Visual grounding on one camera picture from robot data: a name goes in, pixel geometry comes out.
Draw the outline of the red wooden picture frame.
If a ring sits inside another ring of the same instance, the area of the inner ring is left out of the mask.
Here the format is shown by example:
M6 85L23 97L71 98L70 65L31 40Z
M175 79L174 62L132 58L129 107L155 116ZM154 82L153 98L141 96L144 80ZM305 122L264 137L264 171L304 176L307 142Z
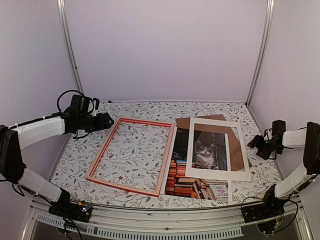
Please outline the red wooden picture frame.
M120 117L85 178L148 196L160 195L175 124Z

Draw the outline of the cat photo print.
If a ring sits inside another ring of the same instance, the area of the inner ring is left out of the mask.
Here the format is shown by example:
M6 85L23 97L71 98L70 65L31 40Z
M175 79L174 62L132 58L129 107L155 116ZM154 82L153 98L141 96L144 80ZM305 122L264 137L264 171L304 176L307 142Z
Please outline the cat photo print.
M231 181L187 176L187 158L200 170L226 170L225 135L194 131L192 152L188 153L189 130L177 128L164 193L176 197L228 202L232 200Z

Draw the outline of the white mat board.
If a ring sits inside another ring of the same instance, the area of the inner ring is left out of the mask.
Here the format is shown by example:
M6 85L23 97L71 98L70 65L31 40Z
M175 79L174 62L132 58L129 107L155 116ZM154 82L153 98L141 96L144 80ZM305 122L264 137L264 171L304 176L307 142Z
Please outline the white mat board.
M222 133L225 137L223 143L225 144L226 150L226 170L217 170L217 169L195 169L192 167L192 157L187 157L187 165L186 165L186 175L188 177L197 177L197 178L206 178L206 179L214 179L214 180L223 180L223 181L250 181L250 167L249 161L247 157L247 151L245 147L245 142L243 138L243 134L241 131L241 126L238 122L234 121L223 121L223 120L212 120L212 119L204 119L198 117L191 117L189 120L189 135L188 135L188 151L190 154L193 151L192 141L194 139L194 131L195 127L211 127L211 126L223 126L223 127L234 127L237 129L238 137L240 140L242 157L244 162L244 170L234 171L231 170L231 158L230 158L230 149L229 149L229 139L228 134Z

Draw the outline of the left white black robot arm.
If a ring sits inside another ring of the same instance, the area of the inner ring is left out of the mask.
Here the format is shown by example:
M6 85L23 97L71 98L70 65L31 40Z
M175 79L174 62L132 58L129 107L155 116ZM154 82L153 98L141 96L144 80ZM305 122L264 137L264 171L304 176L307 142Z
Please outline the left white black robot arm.
M78 90L72 90L70 105L62 110L57 105L57 112L12 126L0 126L0 174L3 181L30 191L36 196L55 203L55 209L63 216L74 213L70 194L27 168L21 151L26 147L51 137L92 132L109 129L114 120L110 115L99 113L98 98L85 96Z

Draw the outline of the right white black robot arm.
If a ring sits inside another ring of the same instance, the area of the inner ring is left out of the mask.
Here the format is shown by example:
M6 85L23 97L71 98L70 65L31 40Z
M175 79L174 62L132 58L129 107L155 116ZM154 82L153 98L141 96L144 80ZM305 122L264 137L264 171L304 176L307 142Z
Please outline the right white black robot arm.
M258 213L269 218L278 210L278 203L285 202L291 195L305 189L320 175L320 124L309 121L304 127L287 130L284 120L275 120L264 134L257 134L247 144L256 149L256 155L263 160L276 160L285 150L297 150L290 154L299 157L293 161L296 169L283 180L259 190L256 197L264 203Z

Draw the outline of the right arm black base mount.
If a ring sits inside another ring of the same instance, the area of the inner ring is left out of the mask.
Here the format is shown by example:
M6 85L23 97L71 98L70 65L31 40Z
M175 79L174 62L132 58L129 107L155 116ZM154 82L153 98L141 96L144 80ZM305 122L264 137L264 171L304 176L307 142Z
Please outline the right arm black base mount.
M288 202L287 199L279 199L272 192L266 193L262 200L260 204L241 205L240 211L245 223L265 220L285 213L284 205Z

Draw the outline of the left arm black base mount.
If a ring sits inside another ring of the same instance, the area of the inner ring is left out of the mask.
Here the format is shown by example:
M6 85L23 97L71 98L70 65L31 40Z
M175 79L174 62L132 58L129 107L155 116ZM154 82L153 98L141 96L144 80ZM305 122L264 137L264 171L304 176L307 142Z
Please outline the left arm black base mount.
M84 200L77 203L71 202L69 192L62 190L58 201L50 202L48 212L59 217L67 216L71 220L88 223L92 210L92 205Z

